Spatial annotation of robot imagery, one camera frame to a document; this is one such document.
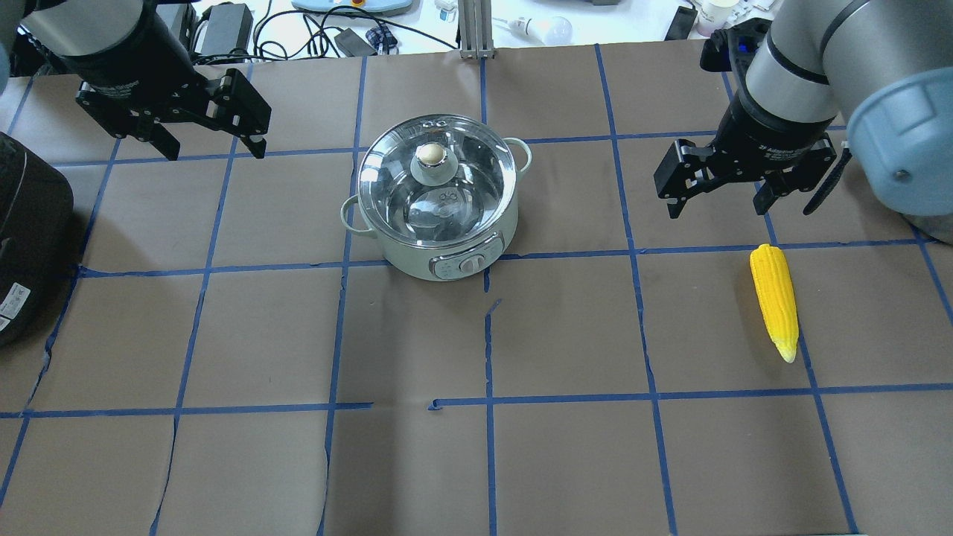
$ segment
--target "pot handle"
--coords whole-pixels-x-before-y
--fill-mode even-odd
[[[520,182],[523,179],[523,176],[526,175],[526,172],[530,169],[530,165],[533,163],[533,152],[530,151],[530,146],[526,145],[526,142],[519,139],[518,137],[504,137],[503,141],[507,145],[516,145],[526,153],[526,164],[517,171],[517,182]]]
[[[341,223],[344,224],[344,228],[359,237],[377,237],[377,231],[374,229],[355,229],[350,223],[348,223],[348,209],[355,204],[357,204],[357,196],[350,196],[348,197],[348,200],[344,201],[344,204],[341,205]]]

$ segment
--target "lid knob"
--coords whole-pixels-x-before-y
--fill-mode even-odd
[[[435,168],[447,161],[447,150],[439,143],[425,143],[417,147],[416,157],[420,165]]]
[[[453,152],[439,143],[425,143],[416,148],[411,161],[411,175],[424,186],[446,184],[459,167],[459,160]]]

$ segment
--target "metal post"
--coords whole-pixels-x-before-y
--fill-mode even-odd
[[[493,48],[492,0],[460,0],[460,57],[463,59],[492,58]]]

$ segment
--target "cup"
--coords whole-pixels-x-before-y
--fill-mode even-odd
[[[704,0],[699,9],[699,22],[695,30],[705,37],[711,36],[712,32],[719,30],[728,20],[731,9],[738,4],[739,0]]]

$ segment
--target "white table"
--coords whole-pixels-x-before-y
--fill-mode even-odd
[[[193,4],[201,13],[209,6],[221,0],[202,0]],[[747,17],[759,16],[774,18],[781,6],[777,0],[771,11],[752,10]],[[268,0],[245,0],[253,11],[257,23],[265,14]],[[573,44],[591,45],[594,43],[626,43],[641,41],[661,41],[668,31],[679,6],[688,6],[689,0],[621,0],[615,6],[593,6],[587,0],[495,0],[494,17],[512,19],[520,16],[545,17],[560,15],[573,24]],[[274,0],[272,13],[291,10],[291,0]],[[400,24],[425,31],[449,43],[456,41],[456,21],[444,22],[439,19],[439,11],[434,0],[415,0],[411,10],[402,15],[391,17]],[[338,16],[329,17],[329,25],[351,28],[361,37],[375,26],[370,20],[350,19]],[[422,35],[400,28],[391,28],[399,42],[400,53],[443,52],[447,48]],[[300,16],[284,15],[269,22],[262,32],[262,41],[274,40],[285,46],[289,52],[296,51],[308,38],[307,30]],[[692,31],[690,37],[700,38]],[[510,33],[501,23],[495,23],[494,44],[497,48],[535,47],[539,44]]]

